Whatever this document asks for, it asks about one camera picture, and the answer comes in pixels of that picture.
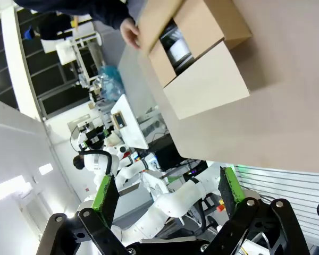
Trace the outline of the person's left hand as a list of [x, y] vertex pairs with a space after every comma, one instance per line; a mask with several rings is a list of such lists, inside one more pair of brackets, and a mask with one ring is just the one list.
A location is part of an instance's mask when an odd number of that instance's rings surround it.
[[125, 43], [135, 49], [139, 49], [138, 36], [139, 29], [131, 18], [123, 20], [120, 25], [120, 33]]

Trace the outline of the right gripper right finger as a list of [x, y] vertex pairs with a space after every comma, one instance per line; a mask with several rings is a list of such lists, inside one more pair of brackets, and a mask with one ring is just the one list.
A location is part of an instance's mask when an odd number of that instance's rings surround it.
[[210, 254], [236, 254], [247, 237], [262, 233], [270, 254], [309, 254], [290, 202], [247, 197], [234, 171], [220, 169], [219, 191], [229, 220], [209, 244]]

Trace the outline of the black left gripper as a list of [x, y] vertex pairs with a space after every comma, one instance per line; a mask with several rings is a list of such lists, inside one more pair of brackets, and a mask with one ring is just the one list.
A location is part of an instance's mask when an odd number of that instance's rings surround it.
[[81, 129], [81, 149], [101, 149], [104, 145], [104, 139], [109, 137], [114, 131], [114, 127], [108, 129], [104, 126]]

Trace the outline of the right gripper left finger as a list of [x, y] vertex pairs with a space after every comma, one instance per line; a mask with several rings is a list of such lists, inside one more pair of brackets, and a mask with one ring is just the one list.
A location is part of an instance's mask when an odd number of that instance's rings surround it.
[[37, 254], [76, 254], [82, 242], [92, 241], [101, 254], [126, 254], [127, 249], [111, 231], [119, 199], [113, 175], [106, 175], [91, 207], [68, 218], [50, 216]]

